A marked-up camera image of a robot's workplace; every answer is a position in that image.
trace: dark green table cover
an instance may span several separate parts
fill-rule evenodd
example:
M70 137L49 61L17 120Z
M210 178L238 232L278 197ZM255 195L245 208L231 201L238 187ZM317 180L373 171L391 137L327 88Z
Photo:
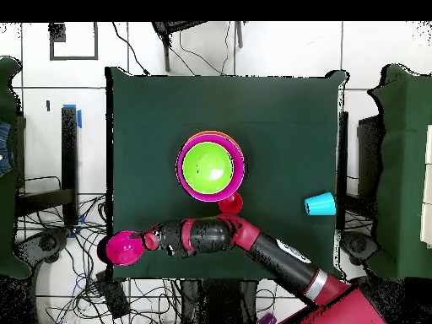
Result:
M383 278L432 278L432 250L420 241L432 78L400 65L385 67L383 74L383 83L371 91L386 127L376 195L382 249L369 264Z
M113 81L113 230L219 213L176 180L182 144L196 132L230 135L247 158L240 216L333 273L335 217L305 213L304 200L333 192L338 86L326 78L129 76ZM271 278L240 249L192 258L150 252L115 278Z
M13 156L16 152L17 104L12 91L12 78L21 70L20 64L12 57L0 57L0 121L9 124ZM27 278L29 267L21 262L12 251L15 240L15 196L17 193L18 171L13 169L0 177L0 274Z

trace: cyan cup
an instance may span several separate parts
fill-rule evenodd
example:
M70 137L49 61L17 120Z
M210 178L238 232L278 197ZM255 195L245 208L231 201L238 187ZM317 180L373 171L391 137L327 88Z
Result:
M306 199L305 209L308 215L332 216L336 214L336 204L330 192Z

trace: green bowl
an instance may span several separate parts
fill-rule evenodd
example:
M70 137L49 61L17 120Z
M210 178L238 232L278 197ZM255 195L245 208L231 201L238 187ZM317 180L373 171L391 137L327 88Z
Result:
M181 168L186 183L201 194L224 190L233 175L230 154L224 147L212 142L202 142L190 148Z

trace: red cup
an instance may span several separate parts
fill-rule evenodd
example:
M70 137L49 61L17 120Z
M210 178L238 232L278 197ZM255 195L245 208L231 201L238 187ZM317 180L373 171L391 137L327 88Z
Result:
M218 202L220 211L223 213L232 213L233 215L238 214L243 208L243 199L238 192L229 195L224 200Z

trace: chair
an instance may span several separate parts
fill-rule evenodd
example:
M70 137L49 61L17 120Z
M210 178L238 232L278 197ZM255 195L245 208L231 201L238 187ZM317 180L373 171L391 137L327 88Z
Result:
M207 21L167 21L167 22L152 22L154 31L164 44L165 71L170 71L170 54L171 47L170 35L177 32L190 29L193 26L204 24ZM235 21L237 29L237 37L239 38L239 48L243 47L243 36L241 34L241 21Z

